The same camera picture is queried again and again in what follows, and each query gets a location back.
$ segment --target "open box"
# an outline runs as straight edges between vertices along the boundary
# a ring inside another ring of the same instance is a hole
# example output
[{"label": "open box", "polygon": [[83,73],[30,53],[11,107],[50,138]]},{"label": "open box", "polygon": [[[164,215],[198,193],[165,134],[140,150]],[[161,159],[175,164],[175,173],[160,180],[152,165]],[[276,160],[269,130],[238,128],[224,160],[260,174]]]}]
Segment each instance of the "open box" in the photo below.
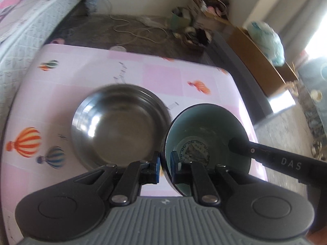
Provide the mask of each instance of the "open box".
[{"label": "open box", "polygon": [[234,28],[226,42],[252,73],[267,97],[284,92],[292,82],[298,80],[287,63],[274,67],[251,40],[247,30]]},{"label": "open box", "polygon": [[202,12],[199,7],[199,0],[188,0],[187,8],[193,17],[193,27],[210,31],[223,31],[226,26],[232,24],[219,16],[210,12]]}]

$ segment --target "curtain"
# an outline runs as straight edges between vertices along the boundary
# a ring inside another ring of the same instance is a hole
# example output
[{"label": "curtain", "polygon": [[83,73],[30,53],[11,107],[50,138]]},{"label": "curtain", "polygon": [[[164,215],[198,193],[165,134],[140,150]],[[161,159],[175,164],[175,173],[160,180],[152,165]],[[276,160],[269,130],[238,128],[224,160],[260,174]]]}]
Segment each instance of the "curtain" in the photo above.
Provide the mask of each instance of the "curtain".
[{"label": "curtain", "polygon": [[326,13],[327,0],[279,0],[269,12],[264,21],[280,36],[288,63],[304,50]]}]

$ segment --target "metal bowl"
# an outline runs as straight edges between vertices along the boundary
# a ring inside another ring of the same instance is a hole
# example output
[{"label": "metal bowl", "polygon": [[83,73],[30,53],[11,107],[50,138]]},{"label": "metal bowl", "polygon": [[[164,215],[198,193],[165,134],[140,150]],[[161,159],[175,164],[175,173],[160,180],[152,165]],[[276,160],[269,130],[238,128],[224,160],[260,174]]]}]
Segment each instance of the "metal bowl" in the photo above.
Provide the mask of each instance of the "metal bowl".
[{"label": "metal bowl", "polygon": [[171,122],[164,103],[134,85],[110,85],[87,97],[76,110],[72,141],[81,163],[127,167],[151,160]]}]

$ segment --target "green pot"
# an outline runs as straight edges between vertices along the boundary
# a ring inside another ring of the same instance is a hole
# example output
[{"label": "green pot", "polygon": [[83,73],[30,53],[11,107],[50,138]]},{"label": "green pot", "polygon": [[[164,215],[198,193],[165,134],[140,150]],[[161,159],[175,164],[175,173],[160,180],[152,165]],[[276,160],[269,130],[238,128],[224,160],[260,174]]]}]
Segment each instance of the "green pot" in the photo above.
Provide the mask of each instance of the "green pot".
[{"label": "green pot", "polygon": [[[214,104],[198,104],[182,111],[171,123],[163,147],[162,166],[171,178],[170,153],[177,151],[182,161],[198,161],[206,168],[217,164],[249,173],[251,159],[229,151],[232,138],[248,140],[239,120]],[[191,195],[187,184],[174,185],[184,196]]]}]

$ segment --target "white cable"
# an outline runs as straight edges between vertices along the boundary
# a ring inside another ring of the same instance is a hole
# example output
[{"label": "white cable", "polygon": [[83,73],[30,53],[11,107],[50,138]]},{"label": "white cable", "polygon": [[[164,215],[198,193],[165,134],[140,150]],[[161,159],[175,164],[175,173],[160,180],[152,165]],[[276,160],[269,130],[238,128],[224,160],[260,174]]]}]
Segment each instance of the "white cable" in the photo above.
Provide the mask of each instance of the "white cable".
[{"label": "white cable", "polygon": [[[147,27],[147,28],[138,28],[138,29],[135,29],[135,33],[133,32],[130,32],[130,31],[126,31],[126,30],[117,30],[117,28],[121,28],[121,27],[127,27],[128,25],[130,25],[130,22],[128,20],[125,20],[125,19],[120,19],[120,18],[114,18],[111,16],[111,12],[112,12],[112,3],[107,0],[107,2],[105,2],[106,4],[106,7],[108,9],[108,14],[109,14],[109,17],[113,20],[120,20],[120,21],[125,21],[126,23],[125,24],[120,24],[120,25],[117,25],[117,26],[114,26],[112,29],[115,30],[116,32],[121,32],[121,33],[128,33],[128,34],[131,34],[132,36],[134,36],[134,39],[132,39],[131,41],[128,41],[128,42],[124,42],[124,43],[120,43],[120,44],[117,44],[118,46],[123,46],[123,45],[127,45],[127,44],[130,44],[132,42],[135,42],[137,40],[137,38],[141,38],[141,39],[146,39],[146,40],[149,40],[153,43],[156,43],[156,44],[162,44],[162,43],[165,43],[166,40],[169,38],[169,35],[168,33],[166,32],[166,30],[164,30],[163,28],[159,28],[159,27]],[[141,33],[143,31],[147,31],[148,35],[151,34],[151,29],[161,29],[163,30],[165,33],[166,33],[166,37],[162,40],[162,41],[154,41],[148,37],[145,37],[145,36],[141,36]]]}]

